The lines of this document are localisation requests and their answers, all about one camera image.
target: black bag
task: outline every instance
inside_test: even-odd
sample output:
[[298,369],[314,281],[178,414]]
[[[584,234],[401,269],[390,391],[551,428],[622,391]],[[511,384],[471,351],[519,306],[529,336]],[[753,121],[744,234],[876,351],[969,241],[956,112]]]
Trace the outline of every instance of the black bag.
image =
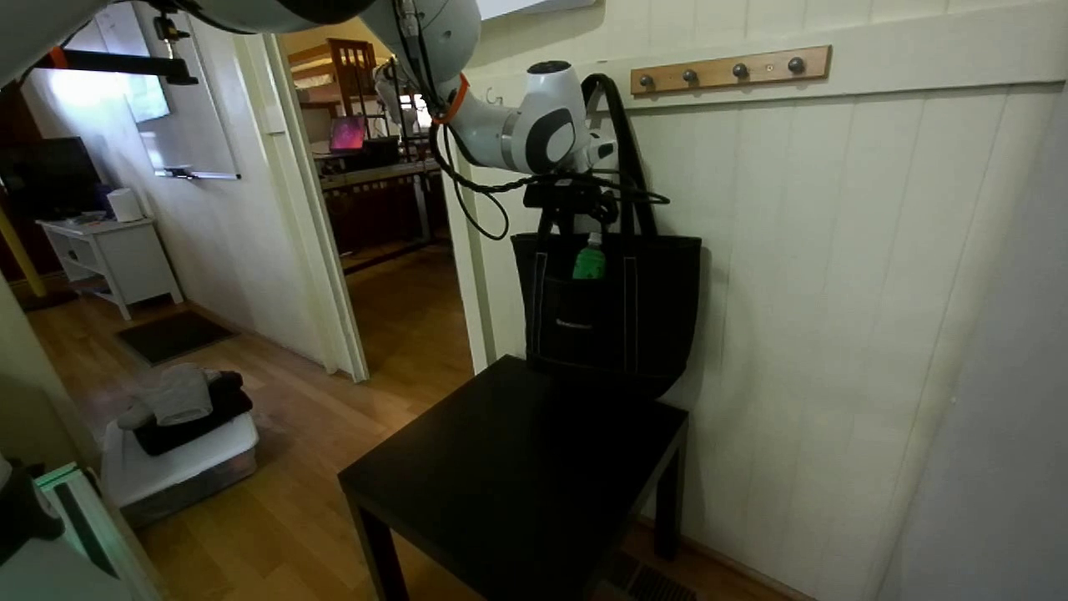
[[543,207],[538,234],[515,237],[528,312],[528,360],[578,393],[658,402],[684,375],[692,355],[701,241],[658,234],[637,146],[613,87],[591,77],[584,92],[588,99],[604,92],[613,112],[622,234],[608,234],[599,245],[604,281],[573,281],[573,257],[588,245],[584,234],[573,234],[573,207],[604,207],[599,192],[528,192],[528,204]]

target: wooden floor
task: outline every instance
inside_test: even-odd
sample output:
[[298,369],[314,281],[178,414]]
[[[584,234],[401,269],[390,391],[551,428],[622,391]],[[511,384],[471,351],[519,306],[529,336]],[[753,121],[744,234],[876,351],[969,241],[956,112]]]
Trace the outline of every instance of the wooden floor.
[[[316,364],[244,334],[180,358],[244,375],[247,393],[258,402],[259,470],[144,532],[144,549],[169,597],[372,597],[332,473],[460,384],[471,364],[465,342],[429,336],[429,331],[451,331],[460,321],[441,281],[441,254],[368,271],[350,285],[376,372],[370,384],[331,378]],[[134,319],[157,313],[169,313],[169,306],[144,306]],[[113,402],[149,372],[113,336],[126,323],[104,302],[32,312],[30,323],[91,425],[104,425]],[[648,532],[633,527],[626,550],[648,558],[643,537]],[[413,601],[477,597],[411,545],[396,549]],[[707,601],[781,597],[697,556],[684,556],[663,570]]]

